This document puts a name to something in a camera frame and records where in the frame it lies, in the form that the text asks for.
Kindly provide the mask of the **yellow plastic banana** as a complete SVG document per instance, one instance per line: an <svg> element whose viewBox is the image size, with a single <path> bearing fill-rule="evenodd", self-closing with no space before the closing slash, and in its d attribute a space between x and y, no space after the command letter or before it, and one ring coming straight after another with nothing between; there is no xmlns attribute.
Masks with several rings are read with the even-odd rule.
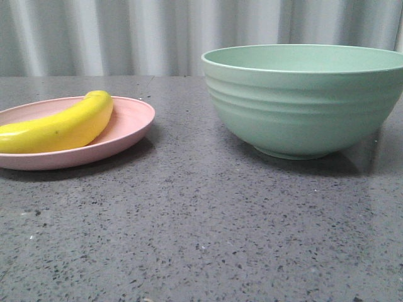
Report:
<svg viewBox="0 0 403 302"><path fill-rule="evenodd" d="M1 126L1 152L34 154L84 147L106 128L112 112L110 94L91 91L54 115Z"/></svg>

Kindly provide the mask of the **pink plastic plate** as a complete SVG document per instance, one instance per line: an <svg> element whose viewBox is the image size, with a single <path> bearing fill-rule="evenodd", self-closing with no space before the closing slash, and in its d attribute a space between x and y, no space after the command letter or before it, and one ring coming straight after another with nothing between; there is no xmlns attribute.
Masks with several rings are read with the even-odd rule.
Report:
<svg viewBox="0 0 403 302"><path fill-rule="evenodd" d="M52 115L80 101L81 96L49 99L1 111L1 124ZM154 108L137 99L113 97L108 126L89 145L71 150L37 154L1 154L1 167L20 171L44 171L89 164L122 152L140 141L155 117Z"/></svg>

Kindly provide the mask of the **green ribbed bowl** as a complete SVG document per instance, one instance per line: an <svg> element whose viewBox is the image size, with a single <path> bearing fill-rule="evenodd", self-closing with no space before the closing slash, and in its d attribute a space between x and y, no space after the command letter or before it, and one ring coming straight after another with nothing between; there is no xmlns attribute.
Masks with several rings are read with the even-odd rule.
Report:
<svg viewBox="0 0 403 302"><path fill-rule="evenodd" d="M203 54L226 128L265 154L315 159L378 130L402 95L402 54L318 44L249 45Z"/></svg>

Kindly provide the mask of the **grey-white pleated curtain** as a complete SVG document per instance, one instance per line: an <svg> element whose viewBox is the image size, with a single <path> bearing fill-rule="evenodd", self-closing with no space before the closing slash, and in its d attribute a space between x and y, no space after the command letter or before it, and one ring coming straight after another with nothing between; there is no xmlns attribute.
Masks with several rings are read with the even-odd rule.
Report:
<svg viewBox="0 0 403 302"><path fill-rule="evenodd" d="M198 76L238 45L402 50L401 1L2 1L2 76Z"/></svg>

